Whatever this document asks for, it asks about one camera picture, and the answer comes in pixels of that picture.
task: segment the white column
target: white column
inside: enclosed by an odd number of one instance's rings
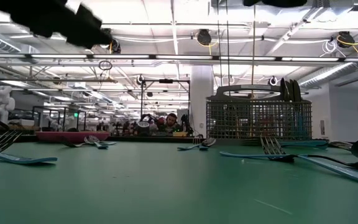
[[[190,124],[206,138],[206,97],[214,93],[212,66],[193,66],[190,77]]]

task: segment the wire utensil basket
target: wire utensil basket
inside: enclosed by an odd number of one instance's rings
[[[208,138],[247,139],[259,136],[281,140],[310,140],[311,102],[284,102],[281,96],[250,99],[228,96],[241,90],[280,91],[277,86],[236,85],[219,87],[207,98]]]

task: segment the green table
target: green table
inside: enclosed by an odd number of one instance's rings
[[[6,153],[56,156],[51,166],[0,161],[0,223],[352,223],[358,183],[294,164],[221,157],[257,147],[119,142],[108,150],[16,143]],[[347,151],[319,152],[355,161]]]

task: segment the pink tray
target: pink tray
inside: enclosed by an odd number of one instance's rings
[[[37,131],[35,132],[38,139],[43,142],[59,142],[63,136],[71,143],[83,143],[87,136],[95,136],[100,141],[106,140],[110,133],[108,132],[94,132],[94,131],[80,131],[80,132],[55,132],[55,131]]]

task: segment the person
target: person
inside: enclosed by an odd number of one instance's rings
[[[177,123],[178,117],[174,113],[170,113],[167,116],[167,123],[165,124],[165,131],[172,133],[175,130],[180,128],[180,125]]]

